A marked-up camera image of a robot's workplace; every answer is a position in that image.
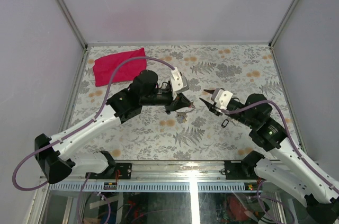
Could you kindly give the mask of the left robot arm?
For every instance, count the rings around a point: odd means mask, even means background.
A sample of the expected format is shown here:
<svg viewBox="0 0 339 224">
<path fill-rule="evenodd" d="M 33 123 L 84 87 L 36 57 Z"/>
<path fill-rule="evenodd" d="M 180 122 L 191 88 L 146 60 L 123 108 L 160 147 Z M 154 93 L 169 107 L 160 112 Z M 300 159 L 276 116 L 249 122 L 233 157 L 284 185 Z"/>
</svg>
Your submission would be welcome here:
<svg viewBox="0 0 339 224">
<path fill-rule="evenodd" d="M 79 149 L 105 130 L 139 115 L 144 106 L 163 106 L 167 114 L 190 107 L 191 101 L 183 94 L 188 88 L 185 76 L 177 69 L 162 85 L 158 84 L 158 75 L 154 71 L 143 70 L 127 88 L 107 99 L 99 111 L 85 120 L 51 137 L 37 136 L 34 140 L 35 159 L 47 182 L 56 184 L 70 175 L 89 176 L 91 179 L 116 178 L 118 167 L 108 151 L 80 154 Z"/>
</svg>

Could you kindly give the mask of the large metal keyring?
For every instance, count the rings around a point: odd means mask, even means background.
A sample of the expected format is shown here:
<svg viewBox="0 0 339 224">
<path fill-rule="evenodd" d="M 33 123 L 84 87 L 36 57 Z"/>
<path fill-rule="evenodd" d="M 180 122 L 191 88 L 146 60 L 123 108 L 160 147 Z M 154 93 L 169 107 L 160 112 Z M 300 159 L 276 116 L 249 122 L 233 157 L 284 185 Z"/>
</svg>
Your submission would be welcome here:
<svg viewBox="0 0 339 224">
<path fill-rule="evenodd" d="M 176 111 L 176 119 L 179 124 L 186 123 L 188 114 L 195 110 L 195 106 L 191 104 L 187 111 Z"/>
</svg>

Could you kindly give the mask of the key with black tag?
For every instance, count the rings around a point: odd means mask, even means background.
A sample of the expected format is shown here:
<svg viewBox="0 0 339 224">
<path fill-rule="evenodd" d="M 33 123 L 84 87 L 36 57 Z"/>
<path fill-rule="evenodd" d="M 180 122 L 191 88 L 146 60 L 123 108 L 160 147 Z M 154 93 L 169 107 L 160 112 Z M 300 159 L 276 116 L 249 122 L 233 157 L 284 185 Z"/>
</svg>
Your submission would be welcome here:
<svg viewBox="0 0 339 224">
<path fill-rule="evenodd" d="M 230 120 L 229 119 L 224 119 L 223 122 L 221 123 L 222 128 L 226 128 L 229 124 Z"/>
</svg>

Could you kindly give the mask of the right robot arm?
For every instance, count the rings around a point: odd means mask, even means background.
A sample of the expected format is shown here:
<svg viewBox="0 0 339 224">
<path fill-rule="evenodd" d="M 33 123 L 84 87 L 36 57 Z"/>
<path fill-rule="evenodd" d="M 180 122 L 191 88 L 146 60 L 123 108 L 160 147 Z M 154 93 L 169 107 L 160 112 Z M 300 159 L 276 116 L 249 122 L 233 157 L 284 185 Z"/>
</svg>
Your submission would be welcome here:
<svg viewBox="0 0 339 224">
<path fill-rule="evenodd" d="M 241 103 L 222 88 L 207 90 L 211 102 L 204 101 L 215 115 L 226 115 L 250 128 L 249 137 L 260 148 L 280 160 L 289 171 L 275 166 L 262 154 L 251 151 L 240 163 L 246 178 L 261 178 L 289 193 L 317 223 L 338 220 L 338 181 L 323 171 L 293 141 L 287 123 L 278 123 L 271 112 L 280 108 L 262 94 L 251 94 Z"/>
</svg>

